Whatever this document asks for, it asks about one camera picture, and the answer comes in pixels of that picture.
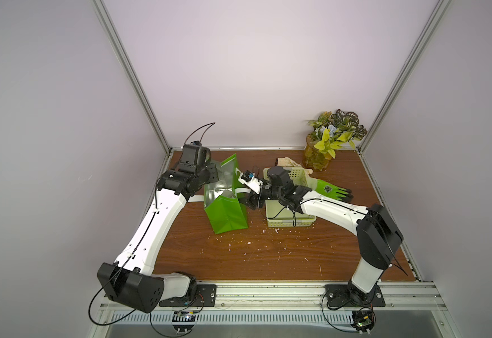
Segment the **light green perforated basket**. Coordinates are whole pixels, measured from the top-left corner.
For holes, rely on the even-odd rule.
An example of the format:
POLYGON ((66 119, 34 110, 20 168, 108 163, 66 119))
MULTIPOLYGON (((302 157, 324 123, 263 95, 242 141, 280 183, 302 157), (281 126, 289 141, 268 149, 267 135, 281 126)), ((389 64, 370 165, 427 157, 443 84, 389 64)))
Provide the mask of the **light green perforated basket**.
MULTIPOLYGON (((309 173, 301 167, 284 167, 290 179, 296 185, 312 187, 308 183, 309 173)), ((266 219, 270 228, 309 227, 316 221, 316 216, 305 215, 287 210, 277 200, 268 200, 265 204, 266 219)))

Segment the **green insulated delivery bag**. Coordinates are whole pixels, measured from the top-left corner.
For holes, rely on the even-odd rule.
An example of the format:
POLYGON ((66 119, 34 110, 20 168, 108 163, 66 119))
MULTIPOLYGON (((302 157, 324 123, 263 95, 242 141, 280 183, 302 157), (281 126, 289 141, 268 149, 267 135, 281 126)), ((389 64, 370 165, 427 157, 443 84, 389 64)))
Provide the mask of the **green insulated delivery bag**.
POLYGON ((235 230, 247 229, 247 207, 241 204, 240 197, 248 191, 239 182, 239 161, 233 154, 216 165, 218 180, 203 186, 204 211, 216 235, 235 230))

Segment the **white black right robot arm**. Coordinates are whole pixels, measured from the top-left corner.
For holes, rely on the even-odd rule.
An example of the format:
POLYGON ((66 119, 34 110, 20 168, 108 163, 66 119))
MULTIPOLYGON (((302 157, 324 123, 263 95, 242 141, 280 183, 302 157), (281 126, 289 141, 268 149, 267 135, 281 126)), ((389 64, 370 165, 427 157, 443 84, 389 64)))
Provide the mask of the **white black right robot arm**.
POLYGON ((342 227, 357 237, 361 259, 347 284, 347 293, 356 301, 365 302, 375 291, 379 279, 392 264, 403 235, 384 206, 370 207, 349 204, 327 197, 312 188, 293 183, 281 166, 268 170, 268 178, 236 170, 238 182, 247 195, 240 202, 255 210, 267 201, 277 201, 284 210, 315 216, 342 227))

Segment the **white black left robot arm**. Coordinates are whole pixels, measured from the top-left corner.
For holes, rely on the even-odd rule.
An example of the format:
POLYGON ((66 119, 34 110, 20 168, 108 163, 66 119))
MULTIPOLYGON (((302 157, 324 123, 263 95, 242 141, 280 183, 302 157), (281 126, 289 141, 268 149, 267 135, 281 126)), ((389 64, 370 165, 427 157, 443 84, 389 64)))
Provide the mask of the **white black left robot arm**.
POLYGON ((154 274, 154 267, 172 224, 189 199, 219 179, 210 149, 196 141, 182 148, 174 167, 157 180, 154 200, 136 233, 113 263, 97 272, 111 301, 151 313, 161 301, 190 304, 196 299, 196 278, 187 273, 154 274))

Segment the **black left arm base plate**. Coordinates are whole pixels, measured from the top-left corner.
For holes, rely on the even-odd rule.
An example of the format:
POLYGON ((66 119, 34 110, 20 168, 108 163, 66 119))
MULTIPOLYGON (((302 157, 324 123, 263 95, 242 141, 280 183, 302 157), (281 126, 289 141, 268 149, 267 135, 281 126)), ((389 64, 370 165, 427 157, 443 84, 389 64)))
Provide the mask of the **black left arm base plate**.
POLYGON ((161 300, 159 307, 215 307, 217 295, 216 284, 197 284, 195 288, 190 289, 183 297, 173 297, 171 299, 161 300))

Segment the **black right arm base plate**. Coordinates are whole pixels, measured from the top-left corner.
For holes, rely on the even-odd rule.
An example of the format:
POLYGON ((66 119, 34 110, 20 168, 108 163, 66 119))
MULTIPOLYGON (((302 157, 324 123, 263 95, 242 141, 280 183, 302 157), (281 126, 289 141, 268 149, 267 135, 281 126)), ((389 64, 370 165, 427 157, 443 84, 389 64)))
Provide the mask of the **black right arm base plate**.
POLYGON ((326 284, 325 295, 329 308, 351 307, 386 307, 383 293, 378 284, 369 292, 363 292, 353 284, 326 284))

